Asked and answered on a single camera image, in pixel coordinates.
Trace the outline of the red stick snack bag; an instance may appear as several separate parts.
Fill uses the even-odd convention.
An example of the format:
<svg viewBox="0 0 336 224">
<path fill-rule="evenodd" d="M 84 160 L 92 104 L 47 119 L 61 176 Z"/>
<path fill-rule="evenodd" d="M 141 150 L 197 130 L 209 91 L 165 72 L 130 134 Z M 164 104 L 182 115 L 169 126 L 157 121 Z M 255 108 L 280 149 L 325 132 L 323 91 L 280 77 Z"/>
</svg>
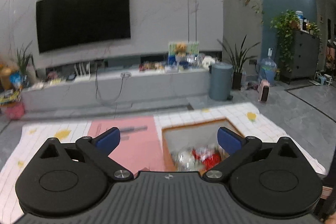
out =
<svg viewBox="0 0 336 224">
<path fill-rule="evenodd" d="M 209 170 L 222 160 L 221 154 L 214 147 L 199 147 L 193 149 L 192 154 L 195 160 L 202 164 L 202 170 Z"/>
</svg>

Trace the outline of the clear snack packet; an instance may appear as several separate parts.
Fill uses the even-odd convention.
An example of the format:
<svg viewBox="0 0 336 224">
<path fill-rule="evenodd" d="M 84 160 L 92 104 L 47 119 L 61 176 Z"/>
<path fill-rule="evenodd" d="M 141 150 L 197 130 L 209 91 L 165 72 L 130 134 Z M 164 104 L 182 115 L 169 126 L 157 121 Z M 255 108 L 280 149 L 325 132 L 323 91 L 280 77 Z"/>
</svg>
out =
<svg viewBox="0 0 336 224">
<path fill-rule="evenodd" d="M 178 172 L 194 172 L 199 170 L 199 163 L 191 148 L 172 152 L 171 157 Z"/>
</svg>

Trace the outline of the pink restaurant placemat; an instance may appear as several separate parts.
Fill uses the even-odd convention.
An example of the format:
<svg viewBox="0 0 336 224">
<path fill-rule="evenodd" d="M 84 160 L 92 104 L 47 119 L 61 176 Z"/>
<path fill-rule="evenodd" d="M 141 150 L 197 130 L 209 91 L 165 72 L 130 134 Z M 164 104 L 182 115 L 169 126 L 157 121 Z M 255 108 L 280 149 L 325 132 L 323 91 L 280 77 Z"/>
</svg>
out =
<svg viewBox="0 0 336 224">
<path fill-rule="evenodd" d="M 162 137 L 157 132 L 153 116 L 95 120 L 91 124 L 88 135 L 95 138 L 112 127 L 120 130 L 133 127 L 134 131 L 121 133 L 120 144 L 109 155 L 111 159 L 132 173 L 137 173 L 144 168 L 152 171 L 165 170 Z"/>
</svg>

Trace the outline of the orange white storage box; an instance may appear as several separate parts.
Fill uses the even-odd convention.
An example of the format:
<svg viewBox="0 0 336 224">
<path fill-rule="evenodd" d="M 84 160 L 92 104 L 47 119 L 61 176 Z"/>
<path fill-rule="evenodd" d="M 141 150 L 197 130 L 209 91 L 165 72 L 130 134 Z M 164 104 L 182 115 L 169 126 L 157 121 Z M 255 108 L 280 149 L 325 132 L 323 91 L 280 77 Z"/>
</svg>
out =
<svg viewBox="0 0 336 224">
<path fill-rule="evenodd" d="M 227 118 L 162 128 L 162 149 L 165 171 L 177 171 L 177 167 L 171 155 L 172 153 L 180 152 L 186 148 L 218 145 L 217 133 L 220 127 L 227 127 L 240 137 L 245 138 L 245 135 Z"/>
</svg>

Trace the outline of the pink small heater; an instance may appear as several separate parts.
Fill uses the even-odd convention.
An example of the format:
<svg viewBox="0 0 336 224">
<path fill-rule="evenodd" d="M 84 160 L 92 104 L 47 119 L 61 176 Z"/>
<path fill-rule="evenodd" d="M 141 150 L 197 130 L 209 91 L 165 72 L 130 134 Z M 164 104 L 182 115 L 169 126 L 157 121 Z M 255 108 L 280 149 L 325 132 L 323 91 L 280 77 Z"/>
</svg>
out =
<svg viewBox="0 0 336 224">
<path fill-rule="evenodd" d="M 266 102 L 268 100 L 270 84 L 267 80 L 262 80 L 258 87 L 259 101 Z"/>
</svg>

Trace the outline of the grey pedal trash bin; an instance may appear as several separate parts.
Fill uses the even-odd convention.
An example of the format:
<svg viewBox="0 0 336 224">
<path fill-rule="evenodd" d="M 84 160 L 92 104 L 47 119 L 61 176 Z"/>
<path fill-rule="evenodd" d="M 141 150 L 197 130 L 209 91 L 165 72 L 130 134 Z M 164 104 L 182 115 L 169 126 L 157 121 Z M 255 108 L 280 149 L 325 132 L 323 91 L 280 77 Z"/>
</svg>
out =
<svg viewBox="0 0 336 224">
<path fill-rule="evenodd" d="M 233 66 L 214 63 L 210 67 L 209 97 L 215 101 L 227 101 L 231 97 Z"/>
</svg>

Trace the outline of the white wifi router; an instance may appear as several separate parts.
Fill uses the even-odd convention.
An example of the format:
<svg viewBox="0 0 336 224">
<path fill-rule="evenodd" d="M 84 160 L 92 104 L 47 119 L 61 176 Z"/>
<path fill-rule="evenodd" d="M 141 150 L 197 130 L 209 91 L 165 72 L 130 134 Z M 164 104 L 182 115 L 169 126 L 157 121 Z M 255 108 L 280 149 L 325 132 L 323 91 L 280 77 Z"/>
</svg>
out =
<svg viewBox="0 0 336 224">
<path fill-rule="evenodd" d="M 91 63 L 80 62 L 74 64 L 75 78 L 74 82 L 89 81 L 91 78 Z"/>
</svg>

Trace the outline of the blue water jug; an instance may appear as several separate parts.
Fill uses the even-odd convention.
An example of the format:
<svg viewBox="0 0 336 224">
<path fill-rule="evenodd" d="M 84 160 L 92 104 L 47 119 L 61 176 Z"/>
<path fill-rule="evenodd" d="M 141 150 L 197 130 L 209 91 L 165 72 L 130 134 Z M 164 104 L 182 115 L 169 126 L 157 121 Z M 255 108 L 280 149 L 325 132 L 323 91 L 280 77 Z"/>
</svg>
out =
<svg viewBox="0 0 336 224">
<path fill-rule="evenodd" d="M 271 57 L 262 59 L 262 61 L 259 62 L 259 81 L 267 80 L 270 86 L 273 86 L 276 71 L 277 64 Z"/>
</svg>

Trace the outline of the pink storage basket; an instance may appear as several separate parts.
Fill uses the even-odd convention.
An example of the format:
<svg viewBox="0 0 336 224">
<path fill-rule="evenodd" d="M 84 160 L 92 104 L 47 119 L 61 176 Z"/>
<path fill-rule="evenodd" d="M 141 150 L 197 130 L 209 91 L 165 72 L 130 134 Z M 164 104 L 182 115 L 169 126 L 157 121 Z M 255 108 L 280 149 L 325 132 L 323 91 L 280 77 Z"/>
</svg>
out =
<svg viewBox="0 0 336 224">
<path fill-rule="evenodd" d="M 9 120 L 20 120 L 25 114 L 25 107 L 22 102 L 11 103 L 4 107 L 5 116 Z"/>
</svg>

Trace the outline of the grey tv console bench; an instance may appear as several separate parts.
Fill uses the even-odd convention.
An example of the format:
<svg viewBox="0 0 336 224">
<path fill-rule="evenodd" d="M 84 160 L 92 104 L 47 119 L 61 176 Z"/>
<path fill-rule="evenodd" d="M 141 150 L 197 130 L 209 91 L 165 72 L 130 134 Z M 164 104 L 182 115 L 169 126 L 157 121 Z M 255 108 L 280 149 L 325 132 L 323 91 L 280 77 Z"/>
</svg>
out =
<svg viewBox="0 0 336 224">
<path fill-rule="evenodd" d="M 171 73 L 131 70 L 101 73 L 89 81 L 25 89 L 21 97 L 27 111 L 49 111 L 199 96 L 207 94 L 209 87 L 206 69 Z"/>
</svg>

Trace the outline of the potted long-leaf plant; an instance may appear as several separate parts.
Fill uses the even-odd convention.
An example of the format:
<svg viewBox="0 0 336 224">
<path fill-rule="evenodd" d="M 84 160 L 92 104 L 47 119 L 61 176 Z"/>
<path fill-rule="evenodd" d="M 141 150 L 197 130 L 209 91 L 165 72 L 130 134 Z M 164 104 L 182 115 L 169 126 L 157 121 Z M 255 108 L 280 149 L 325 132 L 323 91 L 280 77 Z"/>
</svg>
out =
<svg viewBox="0 0 336 224">
<path fill-rule="evenodd" d="M 227 39 L 223 36 L 222 40 L 217 39 L 217 42 L 221 45 L 224 52 L 228 55 L 228 61 L 233 67 L 233 75 L 232 75 L 232 89 L 240 90 L 242 86 L 242 77 L 243 77 L 243 67 L 247 61 L 255 59 L 256 55 L 248 56 L 249 51 L 261 44 L 261 42 L 257 42 L 252 44 L 249 47 L 245 47 L 247 35 L 244 36 L 243 41 L 240 43 L 238 47 L 237 44 L 232 48 L 227 41 Z"/>
</svg>

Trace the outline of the grey drawer cabinet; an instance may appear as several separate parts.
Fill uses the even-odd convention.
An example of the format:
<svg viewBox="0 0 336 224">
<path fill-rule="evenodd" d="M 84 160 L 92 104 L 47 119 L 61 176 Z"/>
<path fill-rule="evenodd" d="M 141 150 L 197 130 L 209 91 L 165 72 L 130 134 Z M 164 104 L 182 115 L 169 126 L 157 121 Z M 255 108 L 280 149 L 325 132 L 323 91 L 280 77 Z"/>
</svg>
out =
<svg viewBox="0 0 336 224">
<path fill-rule="evenodd" d="M 308 79 L 315 75 L 319 55 L 319 40 L 307 32 L 295 31 L 291 71 L 281 72 L 280 79 L 286 83 Z"/>
</svg>

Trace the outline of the teddy bear toy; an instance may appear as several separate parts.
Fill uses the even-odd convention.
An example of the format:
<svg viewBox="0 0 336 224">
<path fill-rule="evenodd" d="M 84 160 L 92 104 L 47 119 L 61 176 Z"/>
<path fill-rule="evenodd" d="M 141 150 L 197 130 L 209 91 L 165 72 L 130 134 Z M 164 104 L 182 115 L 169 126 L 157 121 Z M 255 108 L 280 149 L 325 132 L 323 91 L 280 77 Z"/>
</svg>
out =
<svg viewBox="0 0 336 224">
<path fill-rule="evenodd" d="M 175 46 L 175 55 L 178 57 L 185 57 L 187 54 L 187 44 L 177 43 Z"/>
</svg>

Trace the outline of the trailing green cabinet plant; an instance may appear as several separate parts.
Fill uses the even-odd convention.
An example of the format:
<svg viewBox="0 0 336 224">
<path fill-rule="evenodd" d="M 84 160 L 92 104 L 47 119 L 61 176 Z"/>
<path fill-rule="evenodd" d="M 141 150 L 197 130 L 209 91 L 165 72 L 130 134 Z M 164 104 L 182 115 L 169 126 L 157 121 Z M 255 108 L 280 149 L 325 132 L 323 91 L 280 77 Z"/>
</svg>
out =
<svg viewBox="0 0 336 224">
<path fill-rule="evenodd" d="M 293 61 L 293 46 L 295 31 L 302 31 L 315 36 L 319 40 L 319 54 L 321 48 L 321 32 L 315 23 L 308 25 L 308 30 L 303 29 L 303 22 L 293 10 L 286 10 L 273 18 L 270 26 L 276 30 L 277 36 L 277 61 L 280 72 L 285 69 L 291 71 Z"/>
</svg>

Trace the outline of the black wall television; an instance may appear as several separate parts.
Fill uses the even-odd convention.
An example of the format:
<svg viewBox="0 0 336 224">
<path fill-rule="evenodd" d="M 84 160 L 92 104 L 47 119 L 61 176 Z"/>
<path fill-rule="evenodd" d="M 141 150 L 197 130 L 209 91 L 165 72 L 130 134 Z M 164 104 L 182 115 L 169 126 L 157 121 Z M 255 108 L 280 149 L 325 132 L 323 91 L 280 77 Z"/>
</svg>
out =
<svg viewBox="0 0 336 224">
<path fill-rule="evenodd" d="M 40 0 L 36 25 L 40 53 L 129 39 L 130 0 Z"/>
</svg>

